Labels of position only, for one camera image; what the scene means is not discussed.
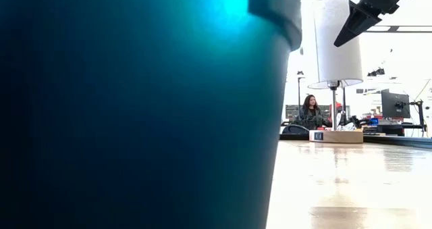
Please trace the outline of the teal plastic bin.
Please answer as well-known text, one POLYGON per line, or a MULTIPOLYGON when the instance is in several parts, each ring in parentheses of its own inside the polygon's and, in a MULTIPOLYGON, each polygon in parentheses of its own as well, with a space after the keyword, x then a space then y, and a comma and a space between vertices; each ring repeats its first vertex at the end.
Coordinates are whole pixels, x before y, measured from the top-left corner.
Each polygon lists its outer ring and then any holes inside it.
POLYGON ((0 229, 265 229, 300 0, 0 0, 0 229))

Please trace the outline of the person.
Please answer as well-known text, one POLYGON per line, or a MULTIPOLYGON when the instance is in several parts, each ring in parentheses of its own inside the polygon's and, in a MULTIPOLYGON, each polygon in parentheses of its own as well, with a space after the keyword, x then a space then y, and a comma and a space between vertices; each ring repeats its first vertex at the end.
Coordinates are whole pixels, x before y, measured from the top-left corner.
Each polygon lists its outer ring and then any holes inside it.
POLYGON ((303 126, 308 130, 332 127, 332 123, 325 119, 321 113, 314 95, 308 95, 305 98, 300 107, 300 113, 296 116, 293 124, 303 126))

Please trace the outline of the black computer monitor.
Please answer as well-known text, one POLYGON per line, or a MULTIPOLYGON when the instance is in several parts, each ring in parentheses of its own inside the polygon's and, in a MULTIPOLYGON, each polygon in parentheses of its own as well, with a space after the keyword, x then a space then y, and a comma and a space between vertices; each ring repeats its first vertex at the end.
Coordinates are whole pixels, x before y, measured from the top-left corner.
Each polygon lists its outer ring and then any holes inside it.
POLYGON ((410 117, 410 101, 408 95, 383 91, 381 93, 381 106, 384 118, 410 117))

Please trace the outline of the black monitor desk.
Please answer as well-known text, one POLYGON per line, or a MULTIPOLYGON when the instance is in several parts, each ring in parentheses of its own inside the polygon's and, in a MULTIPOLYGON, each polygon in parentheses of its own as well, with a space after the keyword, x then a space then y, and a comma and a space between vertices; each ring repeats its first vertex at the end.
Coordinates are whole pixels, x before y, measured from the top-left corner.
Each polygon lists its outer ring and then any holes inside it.
POLYGON ((405 129, 411 130, 421 130, 425 132, 427 130, 427 126, 420 124, 378 124, 374 126, 363 126, 362 132, 366 135, 375 135, 375 134, 384 134, 390 136, 405 136, 405 129))

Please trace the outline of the white shade wooden base lamp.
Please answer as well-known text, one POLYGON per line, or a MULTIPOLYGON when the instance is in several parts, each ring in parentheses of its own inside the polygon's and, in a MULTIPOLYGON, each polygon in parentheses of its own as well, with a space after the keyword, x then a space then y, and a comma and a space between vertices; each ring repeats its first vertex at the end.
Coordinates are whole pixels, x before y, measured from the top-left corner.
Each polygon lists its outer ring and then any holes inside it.
POLYGON ((338 129, 337 90, 363 81, 359 40, 355 38, 340 47, 335 46, 335 40, 349 14, 349 0, 318 0, 313 5, 317 81, 308 87, 331 91, 332 128, 311 130, 309 132, 311 142, 346 144, 363 142, 361 131, 338 129))

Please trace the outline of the black office chair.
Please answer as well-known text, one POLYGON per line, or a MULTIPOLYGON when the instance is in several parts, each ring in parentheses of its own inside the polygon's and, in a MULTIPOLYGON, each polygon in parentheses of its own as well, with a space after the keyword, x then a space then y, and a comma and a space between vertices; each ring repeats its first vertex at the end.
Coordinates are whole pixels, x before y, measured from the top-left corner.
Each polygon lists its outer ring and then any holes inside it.
POLYGON ((307 134, 309 135, 309 129, 304 126, 300 126, 297 124, 289 124, 287 125, 281 132, 282 134, 307 134))

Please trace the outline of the black pole light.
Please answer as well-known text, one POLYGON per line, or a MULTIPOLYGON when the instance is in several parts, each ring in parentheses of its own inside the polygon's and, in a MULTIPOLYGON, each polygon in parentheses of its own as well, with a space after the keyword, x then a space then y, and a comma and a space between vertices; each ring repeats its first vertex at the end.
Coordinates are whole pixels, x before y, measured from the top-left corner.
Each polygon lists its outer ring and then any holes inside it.
POLYGON ((301 90, 300 90, 300 81, 305 78, 303 71, 298 70, 296 73, 297 78, 297 87, 298 87, 298 115, 301 114, 302 104, 301 104, 301 90))

